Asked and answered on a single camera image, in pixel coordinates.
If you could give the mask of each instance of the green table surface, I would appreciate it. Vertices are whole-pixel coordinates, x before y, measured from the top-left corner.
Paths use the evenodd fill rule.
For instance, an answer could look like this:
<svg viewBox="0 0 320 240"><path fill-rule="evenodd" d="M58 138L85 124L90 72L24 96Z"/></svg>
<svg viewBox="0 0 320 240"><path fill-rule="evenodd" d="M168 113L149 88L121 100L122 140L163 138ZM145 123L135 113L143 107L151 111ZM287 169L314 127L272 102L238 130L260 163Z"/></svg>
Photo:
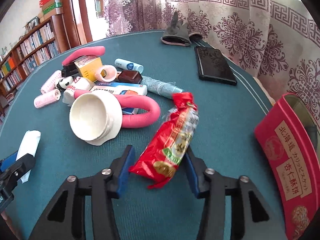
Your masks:
<svg viewBox="0 0 320 240"><path fill-rule="evenodd" d="M224 176L249 176L265 197L283 225L280 195L268 161L254 137L253 130L271 108L267 97L244 70L228 60L238 81L237 86L201 81L197 74L194 46L209 47L204 41L190 47L160 42L162 30L129 33L84 45L106 48L103 64L116 58L144 66L143 75L175 82L193 93L199 109L199 124L191 142L196 156ZM33 100L40 87L72 51L42 64L28 77L16 95L0 131L0 158L19 148L27 130L41 132L36 152L36 166L29 181L14 190L14 201L7 211L26 239L45 206L69 175L92 176L109 167L127 144L139 157L159 128L121 129L118 136L102 146L92 146L77 138L69 125L70 108L62 102L36 109ZM148 93L161 108L161 116L173 107L172 100ZM199 229L204 200L196 199L188 185L184 167L162 189L147 190L152 181L129 176L128 188L120 200L114 200L114 211L121 239L193 240ZM86 235L91 240L90 198L86 204ZM227 198L225 239L230 238L231 201Z"/></svg>

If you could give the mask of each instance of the bookshelf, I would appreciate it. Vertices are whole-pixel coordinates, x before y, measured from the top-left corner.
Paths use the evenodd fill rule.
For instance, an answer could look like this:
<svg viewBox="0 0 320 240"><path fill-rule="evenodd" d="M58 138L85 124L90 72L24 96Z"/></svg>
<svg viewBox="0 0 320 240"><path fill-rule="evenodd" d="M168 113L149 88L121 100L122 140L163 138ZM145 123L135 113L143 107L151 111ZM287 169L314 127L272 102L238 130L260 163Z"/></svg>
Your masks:
<svg viewBox="0 0 320 240"><path fill-rule="evenodd" d="M36 66L68 49L62 14L53 15L23 36L0 62L0 92L6 97Z"/></svg>

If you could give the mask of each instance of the curtain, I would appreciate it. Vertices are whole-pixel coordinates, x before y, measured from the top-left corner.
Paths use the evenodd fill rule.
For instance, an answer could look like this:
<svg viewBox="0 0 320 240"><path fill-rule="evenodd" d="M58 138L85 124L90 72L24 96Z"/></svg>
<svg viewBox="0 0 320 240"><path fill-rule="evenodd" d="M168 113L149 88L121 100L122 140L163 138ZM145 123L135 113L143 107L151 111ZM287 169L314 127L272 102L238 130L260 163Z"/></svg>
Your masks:
<svg viewBox="0 0 320 240"><path fill-rule="evenodd" d="M293 92L320 122L320 32L300 0L103 0L106 36L164 29L174 11L257 77L278 100Z"/></svg>

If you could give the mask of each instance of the panda figurine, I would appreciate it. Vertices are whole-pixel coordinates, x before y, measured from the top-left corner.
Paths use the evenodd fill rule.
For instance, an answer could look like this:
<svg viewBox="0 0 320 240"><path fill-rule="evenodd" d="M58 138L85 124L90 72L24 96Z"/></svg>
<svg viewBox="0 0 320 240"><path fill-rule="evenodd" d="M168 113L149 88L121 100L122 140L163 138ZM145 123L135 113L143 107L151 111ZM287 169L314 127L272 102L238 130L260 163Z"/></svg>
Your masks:
<svg viewBox="0 0 320 240"><path fill-rule="evenodd" d="M73 76L57 78L55 81L56 88L59 90L66 90L67 87L73 82Z"/></svg>

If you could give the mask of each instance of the cookie image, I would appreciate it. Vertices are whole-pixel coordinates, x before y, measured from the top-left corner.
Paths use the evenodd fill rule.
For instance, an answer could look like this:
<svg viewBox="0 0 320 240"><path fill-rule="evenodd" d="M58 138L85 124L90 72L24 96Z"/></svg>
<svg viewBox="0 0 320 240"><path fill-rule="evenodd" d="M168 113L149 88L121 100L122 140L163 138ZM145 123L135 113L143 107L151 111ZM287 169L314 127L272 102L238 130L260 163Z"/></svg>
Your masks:
<svg viewBox="0 0 320 240"><path fill-rule="evenodd" d="M310 220L307 218L307 219L301 221L301 223L297 225L296 229L303 232L304 230L307 229L309 223L310 223Z"/></svg>
<svg viewBox="0 0 320 240"><path fill-rule="evenodd" d="M308 210L305 206L296 206L291 213L292 222L297 226L308 219Z"/></svg>
<svg viewBox="0 0 320 240"><path fill-rule="evenodd" d="M157 173L169 178L172 178L176 172L175 167L164 161L154 162L153 167L155 168Z"/></svg>
<svg viewBox="0 0 320 240"><path fill-rule="evenodd" d="M298 238L301 236L301 231L295 229L294 233L292 235L292 240L298 240Z"/></svg>

